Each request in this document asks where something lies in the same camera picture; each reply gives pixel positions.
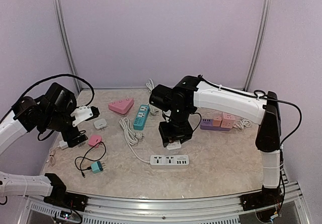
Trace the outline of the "white power strip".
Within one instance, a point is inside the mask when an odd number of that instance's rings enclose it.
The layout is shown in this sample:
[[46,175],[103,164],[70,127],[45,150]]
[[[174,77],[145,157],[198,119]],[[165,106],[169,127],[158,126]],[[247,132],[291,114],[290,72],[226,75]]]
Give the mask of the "white power strip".
[[184,169],[189,166],[188,155],[151,155],[150,166],[155,169]]

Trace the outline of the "purple power strip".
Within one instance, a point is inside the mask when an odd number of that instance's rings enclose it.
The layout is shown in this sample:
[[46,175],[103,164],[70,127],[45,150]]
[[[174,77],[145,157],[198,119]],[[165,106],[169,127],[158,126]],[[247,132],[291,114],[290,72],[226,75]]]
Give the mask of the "purple power strip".
[[200,129],[202,130],[211,130],[211,131],[230,131],[231,129],[214,127],[212,125],[213,119],[202,119],[200,123]]

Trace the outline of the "beige pink charger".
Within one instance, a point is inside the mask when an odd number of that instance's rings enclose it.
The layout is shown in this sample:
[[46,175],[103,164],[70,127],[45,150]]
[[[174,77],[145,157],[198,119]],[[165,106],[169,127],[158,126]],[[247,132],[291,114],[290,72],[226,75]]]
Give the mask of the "beige pink charger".
[[212,121],[212,125],[214,127],[220,127],[222,124],[222,117],[221,116],[215,116]]

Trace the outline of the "pink cube socket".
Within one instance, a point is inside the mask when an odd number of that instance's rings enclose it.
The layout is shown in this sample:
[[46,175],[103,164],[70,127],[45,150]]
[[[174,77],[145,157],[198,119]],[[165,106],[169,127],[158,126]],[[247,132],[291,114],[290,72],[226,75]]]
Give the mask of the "pink cube socket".
[[232,114],[228,114],[225,112],[222,112],[222,122],[220,127],[221,128],[226,128],[226,129],[232,129],[233,125],[235,123],[235,116]]

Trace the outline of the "white cube socket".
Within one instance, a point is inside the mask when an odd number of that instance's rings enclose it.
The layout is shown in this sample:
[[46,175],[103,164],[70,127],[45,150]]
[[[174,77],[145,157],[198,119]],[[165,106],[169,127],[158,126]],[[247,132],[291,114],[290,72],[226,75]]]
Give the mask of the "white cube socket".
[[180,153],[181,148],[182,148],[182,145],[179,141],[169,143],[166,147],[167,155],[178,155]]

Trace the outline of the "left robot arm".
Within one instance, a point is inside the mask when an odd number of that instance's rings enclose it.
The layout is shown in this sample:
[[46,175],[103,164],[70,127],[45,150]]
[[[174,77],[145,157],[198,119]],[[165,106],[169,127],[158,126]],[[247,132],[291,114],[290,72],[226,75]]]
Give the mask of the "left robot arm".
[[[74,93],[56,82],[36,99],[27,96],[39,84],[61,77],[74,78],[90,86],[90,83],[78,76],[62,73],[44,78],[28,87],[1,119],[2,153],[33,129],[38,130],[39,134],[47,130],[51,134],[61,133],[69,148],[88,139],[78,129],[78,125],[100,115],[99,109],[90,102],[79,106]],[[65,184],[53,173],[24,176],[1,172],[1,197],[8,196],[42,196],[46,203],[59,206],[66,206],[70,202]]]

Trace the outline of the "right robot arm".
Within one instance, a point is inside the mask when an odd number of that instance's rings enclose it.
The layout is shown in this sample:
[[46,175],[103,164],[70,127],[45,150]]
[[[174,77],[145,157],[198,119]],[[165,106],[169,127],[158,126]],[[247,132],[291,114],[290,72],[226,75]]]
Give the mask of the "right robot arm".
[[164,147],[174,142],[182,144],[192,138],[195,129],[189,116],[196,114],[198,108],[221,111],[258,125],[255,145],[262,155],[264,176],[257,201],[263,206],[269,205],[280,193],[284,142],[280,138],[281,102],[274,92],[256,90],[249,93],[225,88],[201,75],[186,76],[173,88],[157,85],[149,97],[150,104],[169,112],[158,127]]

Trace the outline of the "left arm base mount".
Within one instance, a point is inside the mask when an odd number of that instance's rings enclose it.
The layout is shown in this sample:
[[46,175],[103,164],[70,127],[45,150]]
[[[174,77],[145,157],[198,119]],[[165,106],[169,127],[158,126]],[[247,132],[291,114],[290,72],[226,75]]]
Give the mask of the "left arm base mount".
[[84,212],[88,203],[88,197],[82,194],[66,192],[62,200],[54,200],[51,197],[44,197],[43,201],[55,206]]

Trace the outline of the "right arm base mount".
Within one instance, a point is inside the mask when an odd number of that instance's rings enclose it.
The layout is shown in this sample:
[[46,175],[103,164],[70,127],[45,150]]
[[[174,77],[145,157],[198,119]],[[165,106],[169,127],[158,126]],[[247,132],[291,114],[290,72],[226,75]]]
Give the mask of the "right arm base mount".
[[280,187],[277,188],[265,188],[258,192],[243,194],[239,197],[243,211],[249,211],[254,209],[259,209],[271,205],[275,205],[282,202],[283,193]]

